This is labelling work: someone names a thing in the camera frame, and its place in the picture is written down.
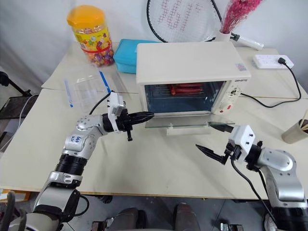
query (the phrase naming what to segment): oven control panel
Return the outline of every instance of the oven control panel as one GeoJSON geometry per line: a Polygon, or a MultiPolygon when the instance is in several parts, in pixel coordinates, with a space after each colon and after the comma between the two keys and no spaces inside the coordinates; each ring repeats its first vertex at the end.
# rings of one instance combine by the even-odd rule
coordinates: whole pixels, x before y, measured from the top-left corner
{"type": "Polygon", "coordinates": [[[218,104],[214,105],[213,113],[224,114],[230,111],[247,83],[248,79],[230,81],[225,92],[221,93],[221,98],[217,102],[218,104]]]}

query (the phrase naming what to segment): plastic packaging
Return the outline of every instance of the plastic packaging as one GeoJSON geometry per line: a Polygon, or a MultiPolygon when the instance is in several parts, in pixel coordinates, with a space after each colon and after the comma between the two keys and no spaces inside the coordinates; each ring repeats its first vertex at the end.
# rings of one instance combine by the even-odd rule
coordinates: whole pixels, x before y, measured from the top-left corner
{"type": "Polygon", "coordinates": [[[67,23],[92,64],[100,67],[114,62],[112,41],[101,9],[89,5],[77,6],[68,14],[67,23]]]}
{"type": "Polygon", "coordinates": [[[106,86],[99,71],[90,65],[81,66],[66,73],[64,79],[67,105],[89,113],[91,108],[107,94],[106,86]]]}

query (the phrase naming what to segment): tennis racket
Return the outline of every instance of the tennis racket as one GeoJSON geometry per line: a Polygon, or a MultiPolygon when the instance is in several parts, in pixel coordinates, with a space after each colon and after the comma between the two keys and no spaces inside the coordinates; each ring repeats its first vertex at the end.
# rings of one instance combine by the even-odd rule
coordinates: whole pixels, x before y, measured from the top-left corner
{"type": "Polygon", "coordinates": [[[220,20],[210,0],[148,0],[147,20],[162,42],[212,40],[220,20]]]}

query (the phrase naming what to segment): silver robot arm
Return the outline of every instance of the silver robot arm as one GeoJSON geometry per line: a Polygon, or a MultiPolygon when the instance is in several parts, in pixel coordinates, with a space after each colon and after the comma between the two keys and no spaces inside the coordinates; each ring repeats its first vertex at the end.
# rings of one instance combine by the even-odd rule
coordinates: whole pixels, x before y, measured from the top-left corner
{"type": "Polygon", "coordinates": [[[226,164],[231,161],[247,163],[252,171],[260,170],[266,179],[266,191],[276,220],[277,228],[285,231],[308,231],[308,205],[304,189],[296,176],[296,161],[286,151],[262,148],[262,142],[254,145],[255,134],[249,125],[211,125],[220,131],[230,132],[225,155],[196,145],[207,156],[226,164]]]}
{"type": "MultiPolygon", "coordinates": [[[[74,131],[65,139],[64,148],[54,171],[52,171],[39,193],[33,213],[26,215],[24,230],[59,231],[63,222],[69,222],[75,215],[84,166],[90,159],[97,140],[108,132],[128,133],[132,140],[132,125],[151,119],[150,112],[128,114],[123,97],[111,92],[108,100],[108,113],[86,115],[80,118],[74,131]]],[[[9,231],[19,230],[20,219],[9,225],[9,231]]]]}

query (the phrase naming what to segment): plastic jar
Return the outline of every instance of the plastic jar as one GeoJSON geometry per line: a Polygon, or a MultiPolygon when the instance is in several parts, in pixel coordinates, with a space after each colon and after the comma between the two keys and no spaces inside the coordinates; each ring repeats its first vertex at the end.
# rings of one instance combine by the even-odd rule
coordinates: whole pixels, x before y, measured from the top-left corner
{"type": "Polygon", "coordinates": [[[112,42],[101,9],[89,5],[77,6],[68,14],[67,23],[92,64],[100,67],[114,62],[112,42]]]}

